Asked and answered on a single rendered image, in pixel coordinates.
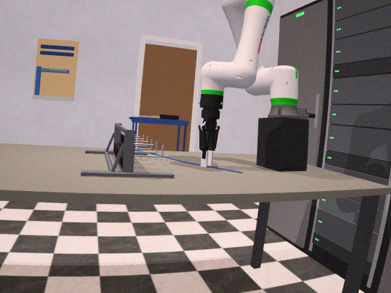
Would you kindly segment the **grey patch panel rack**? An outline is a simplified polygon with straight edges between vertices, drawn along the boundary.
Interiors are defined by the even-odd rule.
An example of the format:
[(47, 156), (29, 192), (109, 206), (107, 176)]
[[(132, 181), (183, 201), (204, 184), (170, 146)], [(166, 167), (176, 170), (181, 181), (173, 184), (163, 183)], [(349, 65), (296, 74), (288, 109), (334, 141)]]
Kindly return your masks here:
[[(118, 126), (119, 125), (119, 126)], [(121, 141), (121, 131), (124, 133), (122, 134), (122, 145), (120, 143)], [(85, 150), (85, 153), (101, 153), (106, 154), (106, 158), (108, 167), (110, 168), (109, 171), (104, 170), (81, 170), (81, 175), (87, 175), (87, 176), (127, 176), (127, 177), (154, 177), (154, 178), (174, 178), (174, 174), (171, 172), (134, 172), (133, 166), (134, 166), (134, 157), (163, 157), (163, 149), (164, 145), (162, 145), (162, 154), (161, 156), (148, 156), (148, 153), (157, 153), (157, 146), (158, 143), (156, 142), (156, 152), (148, 152), (148, 151), (134, 151), (134, 149), (137, 150), (152, 150), (152, 139), (151, 144), (148, 144), (148, 137), (147, 141), (144, 141), (143, 139), (136, 139), (135, 130), (127, 130), (122, 126), (121, 123), (115, 124), (115, 129), (112, 134), (112, 137), (108, 143), (108, 146), (106, 148), (106, 151), (101, 150)], [(125, 137), (125, 138), (124, 138)], [(108, 151), (112, 140), (114, 138), (114, 151)], [(140, 138), (140, 137), (139, 137)], [(137, 141), (137, 140), (143, 140), (143, 141)], [(143, 142), (143, 143), (135, 143), (135, 142)], [(146, 142), (147, 144), (144, 144)], [(116, 145), (116, 146), (115, 146)], [(138, 146), (145, 147), (151, 146), (150, 148), (135, 148)], [(111, 159), (109, 157), (109, 154), (114, 154), (115, 156), (115, 162), (114, 165), (112, 165)], [(146, 155), (146, 156), (145, 156)], [(119, 165), (121, 171), (115, 171), (117, 164)]]

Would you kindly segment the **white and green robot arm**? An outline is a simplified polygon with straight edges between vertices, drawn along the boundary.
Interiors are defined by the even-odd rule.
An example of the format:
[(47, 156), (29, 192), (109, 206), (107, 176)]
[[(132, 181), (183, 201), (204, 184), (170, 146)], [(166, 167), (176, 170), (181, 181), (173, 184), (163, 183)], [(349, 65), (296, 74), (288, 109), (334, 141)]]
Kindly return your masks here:
[(274, 3), (275, 0), (222, 0), (237, 52), (233, 62), (212, 61), (202, 67), (200, 107), (222, 109), (224, 88), (233, 87), (254, 96), (271, 93), (268, 117), (315, 118), (306, 107), (297, 107), (297, 69), (286, 65), (264, 68), (261, 62), (261, 43)]

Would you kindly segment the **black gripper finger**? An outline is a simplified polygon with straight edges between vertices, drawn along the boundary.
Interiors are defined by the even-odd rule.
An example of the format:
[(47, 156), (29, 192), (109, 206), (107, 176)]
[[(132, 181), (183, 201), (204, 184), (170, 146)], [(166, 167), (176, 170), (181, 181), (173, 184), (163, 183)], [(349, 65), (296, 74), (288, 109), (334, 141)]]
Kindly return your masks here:
[(213, 124), (210, 124), (209, 132), (206, 132), (205, 122), (199, 125), (199, 149), (202, 150), (201, 167), (207, 167), (208, 163), (208, 146), (210, 141), (210, 134), (212, 132)]
[(213, 161), (213, 151), (216, 149), (217, 137), (220, 126), (213, 124), (213, 132), (210, 134), (210, 141), (208, 146), (208, 163), (207, 165), (212, 166)]

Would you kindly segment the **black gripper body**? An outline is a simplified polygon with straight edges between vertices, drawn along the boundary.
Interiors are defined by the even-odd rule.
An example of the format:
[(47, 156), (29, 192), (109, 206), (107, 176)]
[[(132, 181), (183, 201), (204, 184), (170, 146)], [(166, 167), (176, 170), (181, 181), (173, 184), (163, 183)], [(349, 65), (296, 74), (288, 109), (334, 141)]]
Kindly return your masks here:
[(209, 109), (202, 109), (202, 115), (203, 123), (205, 122), (206, 132), (209, 132), (210, 130), (210, 124), (216, 124), (220, 117), (220, 111), (219, 110), (209, 110)]

